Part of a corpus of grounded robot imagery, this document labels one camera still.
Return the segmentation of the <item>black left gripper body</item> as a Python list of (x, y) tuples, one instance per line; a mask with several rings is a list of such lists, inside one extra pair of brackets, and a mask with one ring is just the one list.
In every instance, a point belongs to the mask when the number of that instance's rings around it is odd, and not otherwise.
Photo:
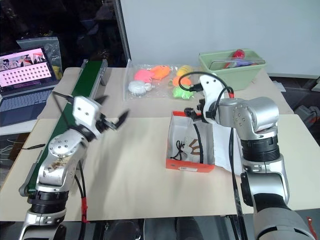
[(116, 123), (112, 121), (108, 121), (106, 119), (106, 116), (104, 114), (100, 114), (98, 120), (96, 121), (96, 129), (99, 131), (99, 133), (103, 133), (104, 131), (108, 129), (116, 130), (118, 127)]

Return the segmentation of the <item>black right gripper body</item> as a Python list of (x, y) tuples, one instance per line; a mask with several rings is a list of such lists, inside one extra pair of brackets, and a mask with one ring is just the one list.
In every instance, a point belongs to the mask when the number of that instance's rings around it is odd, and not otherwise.
[(204, 114), (204, 106), (205, 106), (205, 103), (206, 103), (206, 101), (205, 101), (204, 98), (200, 99), (200, 100), (198, 101), (197, 106), (196, 106), (196, 110), (198, 111), (198, 112), (197, 112), (197, 115), (201, 115), (201, 121), (202, 121), (203, 123), (208, 124), (209, 122), (205, 119), (205, 114)]

